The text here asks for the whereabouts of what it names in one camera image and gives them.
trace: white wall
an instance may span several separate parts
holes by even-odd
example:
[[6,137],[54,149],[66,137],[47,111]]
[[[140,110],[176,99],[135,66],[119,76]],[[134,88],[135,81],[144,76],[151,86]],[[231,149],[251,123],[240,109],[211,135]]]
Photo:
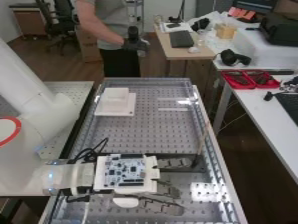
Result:
[[[154,17],[163,15],[168,20],[177,17],[183,0],[144,0],[146,1],[146,32],[154,32]],[[185,1],[184,19],[188,21],[196,15],[196,0]]]
[[0,37],[9,42],[20,36],[16,20],[11,9],[9,8],[10,0],[0,0]]

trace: red tray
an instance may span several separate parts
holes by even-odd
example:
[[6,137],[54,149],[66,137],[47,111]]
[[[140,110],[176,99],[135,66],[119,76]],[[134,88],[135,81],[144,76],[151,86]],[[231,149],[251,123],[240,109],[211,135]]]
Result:
[[[281,83],[273,78],[273,76],[263,70],[248,70],[244,71],[245,75],[252,79],[257,88],[261,89],[273,89],[280,88]],[[265,83],[261,84],[257,82],[259,79],[264,79]]]
[[256,83],[240,70],[221,72],[223,77],[235,89],[255,89]]

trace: white circuit board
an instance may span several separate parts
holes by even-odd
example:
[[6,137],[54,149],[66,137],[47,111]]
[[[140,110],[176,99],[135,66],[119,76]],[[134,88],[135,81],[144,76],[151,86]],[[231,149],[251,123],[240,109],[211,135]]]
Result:
[[144,186],[144,155],[112,154],[106,161],[106,183],[108,188]]

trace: person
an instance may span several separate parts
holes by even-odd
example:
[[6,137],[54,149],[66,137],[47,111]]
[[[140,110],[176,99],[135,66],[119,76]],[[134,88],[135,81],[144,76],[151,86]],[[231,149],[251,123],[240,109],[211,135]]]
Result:
[[130,16],[126,0],[78,0],[78,14],[84,30],[99,39],[107,77],[140,77],[138,50],[147,44],[128,39]]

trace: office chair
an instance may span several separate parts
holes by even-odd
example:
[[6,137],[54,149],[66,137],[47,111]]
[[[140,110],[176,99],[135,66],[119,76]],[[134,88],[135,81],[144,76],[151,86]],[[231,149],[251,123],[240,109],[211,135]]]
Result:
[[54,43],[47,46],[47,52],[51,51],[52,47],[58,47],[60,51],[60,55],[64,55],[64,46],[67,43],[74,43],[76,47],[78,45],[78,38],[75,33],[75,22],[70,16],[56,15],[56,13],[50,11],[50,4],[44,2],[44,0],[36,0],[38,6],[40,8],[42,14],[46,19],[46,32],[47,34],[55,39]]
[[55,0],[55,11],[58,16],[66,16],[68,19],[62,18],[60,20],[70,20],[72,18],[72,21],[79,24],[79,18],[75,14],[75,7],[72,5],[71,0]]

